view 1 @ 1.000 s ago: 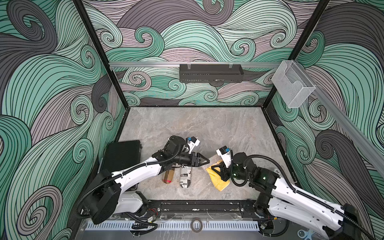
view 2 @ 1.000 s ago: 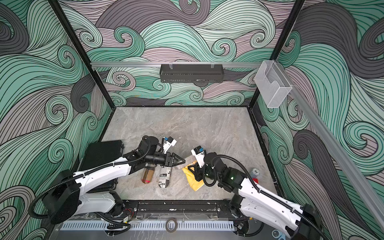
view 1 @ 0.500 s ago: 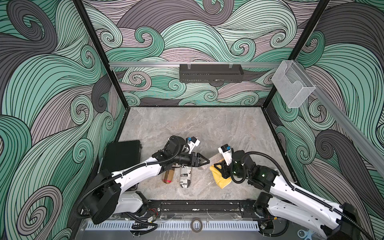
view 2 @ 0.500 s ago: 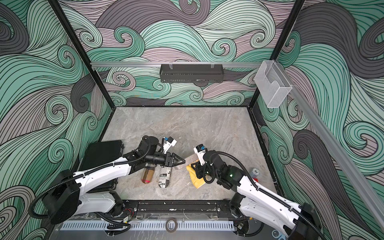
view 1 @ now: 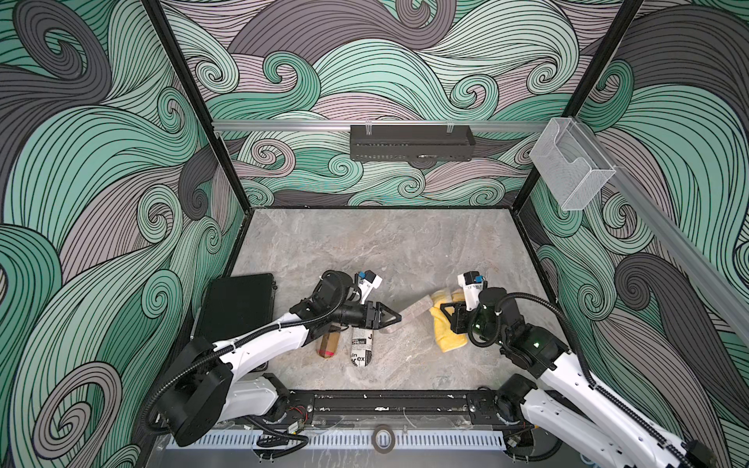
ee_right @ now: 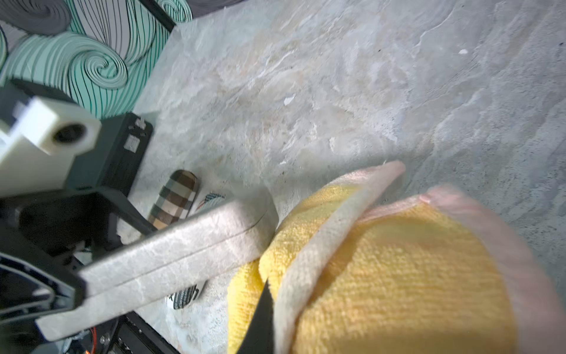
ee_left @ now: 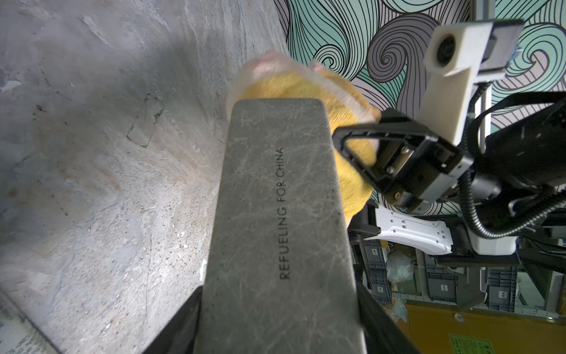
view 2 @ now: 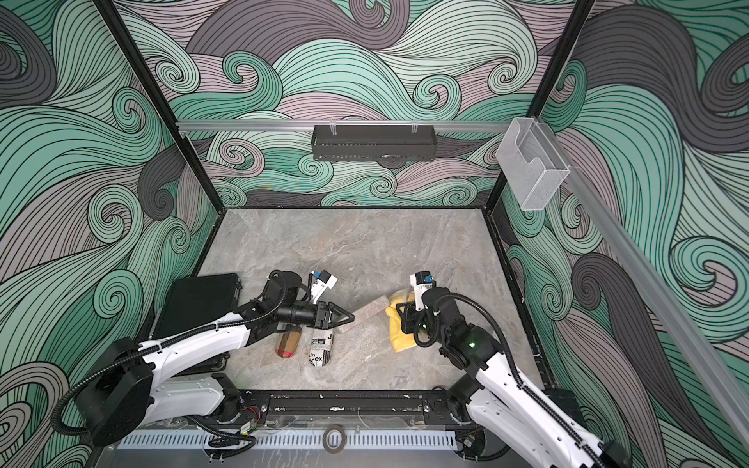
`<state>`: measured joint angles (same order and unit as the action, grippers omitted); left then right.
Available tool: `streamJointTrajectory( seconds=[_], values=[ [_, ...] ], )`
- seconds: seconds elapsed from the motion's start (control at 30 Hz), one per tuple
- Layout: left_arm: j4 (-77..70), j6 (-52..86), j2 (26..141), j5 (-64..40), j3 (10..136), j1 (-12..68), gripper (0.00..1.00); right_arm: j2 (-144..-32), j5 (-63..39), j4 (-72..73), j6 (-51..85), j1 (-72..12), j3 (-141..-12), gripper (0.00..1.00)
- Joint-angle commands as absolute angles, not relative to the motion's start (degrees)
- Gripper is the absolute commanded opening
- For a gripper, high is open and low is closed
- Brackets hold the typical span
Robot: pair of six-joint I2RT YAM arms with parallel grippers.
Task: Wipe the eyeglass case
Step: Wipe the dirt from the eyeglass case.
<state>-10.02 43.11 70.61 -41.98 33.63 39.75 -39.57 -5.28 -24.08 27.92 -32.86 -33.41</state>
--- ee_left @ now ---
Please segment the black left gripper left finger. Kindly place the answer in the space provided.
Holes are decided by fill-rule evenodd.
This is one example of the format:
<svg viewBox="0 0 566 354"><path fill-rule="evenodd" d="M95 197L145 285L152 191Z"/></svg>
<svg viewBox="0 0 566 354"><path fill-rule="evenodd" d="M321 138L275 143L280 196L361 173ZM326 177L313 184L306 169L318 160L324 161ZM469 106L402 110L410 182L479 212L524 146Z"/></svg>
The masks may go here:
<svg viewBox="0 0 566 354"><path fill-rule="evenodd" d="M147 346L144 354L191 354L194 350L203 287L196 288L156 338Z"/></svg>

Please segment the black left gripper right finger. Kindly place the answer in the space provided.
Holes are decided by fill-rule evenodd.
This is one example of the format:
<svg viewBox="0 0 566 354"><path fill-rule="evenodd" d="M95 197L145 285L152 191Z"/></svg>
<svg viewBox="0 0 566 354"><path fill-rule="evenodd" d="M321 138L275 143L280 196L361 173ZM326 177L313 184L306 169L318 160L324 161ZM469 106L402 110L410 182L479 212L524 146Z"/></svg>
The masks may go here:
<svg viewBox="0 0 566 354"><path fill-rule="evenodd" d="M418 354L382 306L359 281L356 282L361 324L368 354Z"/></svg>

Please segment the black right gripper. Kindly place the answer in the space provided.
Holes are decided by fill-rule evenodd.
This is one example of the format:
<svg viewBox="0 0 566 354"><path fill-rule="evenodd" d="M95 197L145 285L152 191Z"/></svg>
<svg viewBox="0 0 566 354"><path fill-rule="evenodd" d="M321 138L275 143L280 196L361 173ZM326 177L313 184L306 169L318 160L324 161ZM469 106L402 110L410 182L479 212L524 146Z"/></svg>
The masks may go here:
<svg viewBox="0 0 566 354"><path fill-rule="evenodd" d="M473 168L466 151L394 109L386 109L379 122L336 128L333 144L391 206L406 213L458 202L458 180L465 172L471 175L473 201L491 201L502 191L498 179Z"/></svg>

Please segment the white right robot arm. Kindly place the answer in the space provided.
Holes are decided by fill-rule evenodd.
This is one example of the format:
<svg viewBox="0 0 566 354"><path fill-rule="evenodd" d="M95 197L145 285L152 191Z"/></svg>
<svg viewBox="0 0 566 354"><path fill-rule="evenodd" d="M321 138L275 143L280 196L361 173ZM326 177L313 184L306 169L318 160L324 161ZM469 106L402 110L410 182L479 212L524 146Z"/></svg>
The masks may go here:
<svg viewBox="0 0 566 354"><path fill-rule="evenodd" d="M485 113L469 106L454 145L388 111L382 124L340 127L333 144L380 191L350 236L411 246L455 267L516 265L519 237L565 205L565 93L512 94L494 106L542 109L488 137Z"/></svg>

